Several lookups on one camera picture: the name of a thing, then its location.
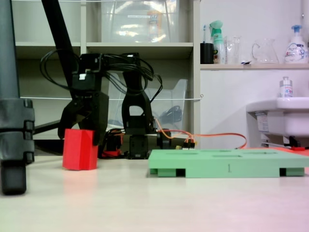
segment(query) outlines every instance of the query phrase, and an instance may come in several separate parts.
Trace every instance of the green board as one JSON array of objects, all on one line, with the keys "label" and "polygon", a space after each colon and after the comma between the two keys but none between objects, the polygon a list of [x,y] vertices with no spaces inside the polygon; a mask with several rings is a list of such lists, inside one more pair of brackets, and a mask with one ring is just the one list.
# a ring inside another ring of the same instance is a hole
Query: green board
[{"label": "green board", "polygon": [[272,149],[153,150],[150,174],[158,177],[236,178],[304,176],[309,157]]}]

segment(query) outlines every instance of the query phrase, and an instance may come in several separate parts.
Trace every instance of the red block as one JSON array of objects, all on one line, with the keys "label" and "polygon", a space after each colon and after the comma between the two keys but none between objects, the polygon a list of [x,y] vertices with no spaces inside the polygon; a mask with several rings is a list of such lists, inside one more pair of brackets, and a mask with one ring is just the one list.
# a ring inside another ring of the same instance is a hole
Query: red block
[{"label": "red block", "polygon": [[292,151],[304,151],[306,150],[304,147],[291,147]]},{"label": "red block", "polygon": [[70,170],[97,168],[98,146],[93,146],[91,130],[66,129],[64,136],[62,166]]}]

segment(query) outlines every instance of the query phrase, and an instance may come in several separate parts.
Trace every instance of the white table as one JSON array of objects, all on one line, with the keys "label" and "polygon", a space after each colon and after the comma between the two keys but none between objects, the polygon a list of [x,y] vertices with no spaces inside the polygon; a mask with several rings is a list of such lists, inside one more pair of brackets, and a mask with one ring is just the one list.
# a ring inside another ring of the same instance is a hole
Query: white table
[{"label": "white table", "polygon": [[24,196],[0,197],[0,232],[308,232],[309,177],[148,177],[146,160],[67,171],[36,157]]}]

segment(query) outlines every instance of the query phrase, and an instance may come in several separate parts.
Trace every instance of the orange wire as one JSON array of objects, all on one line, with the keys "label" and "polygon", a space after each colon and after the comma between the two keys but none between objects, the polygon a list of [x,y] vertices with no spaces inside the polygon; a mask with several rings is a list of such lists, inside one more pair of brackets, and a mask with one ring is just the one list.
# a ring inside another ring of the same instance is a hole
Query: orange wire
[{"label": "orange wire", "polygon": [[[160,128],[160,130],[159,130],[158,132],[162,132],[162,133],[164,134],[164,136],[167,137],[168,139],[174,139],[174,138],[176,138],[176,136],[179,135],[180,133],[187,134],[188,137],[190,137],[190,138],[193,137],[193,135],[192,135],[191,133],[189,133],[189,132],[187,132],[187,131],[184,131],[184,130],[164,130],[164,129],[162,129],[159,120],[158,120],[158,119],[155,119],[155,121],[156,121],[156,123],[158,124],[158,127]],[[178,134],[176,134],[176,135],[170,137],[170,136],[168,136],[168,135],[165,133],[165,132],[167,132],[167,131],[170,131],[170,132],[180,132],[180,133],[178,133]]]},{"label": "orange wire", "polygon": [[235,136],[239,136],[245,139],[245,143],[238,147],[238,149],[243,149],[246,145],[247,145],[247,138],[246,136],[242,135],[242,134],[238,134],[238,133],[220,133],[220,134],[194,134],[194,136],[197,137],[219,137],[219,136],[227,136],[227,135],[235,135]]}]

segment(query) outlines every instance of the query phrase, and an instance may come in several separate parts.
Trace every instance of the small bottle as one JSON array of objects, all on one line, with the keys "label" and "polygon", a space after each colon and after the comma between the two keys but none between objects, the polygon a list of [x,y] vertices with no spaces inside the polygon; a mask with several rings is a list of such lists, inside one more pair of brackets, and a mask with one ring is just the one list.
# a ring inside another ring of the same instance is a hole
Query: small bottle
[{"label": "small bottle", "polygon": [[288,76],[283,77],[283,81],[280,81],[280,97],[292,98],[293,97],[293,83],[289,80]]}]

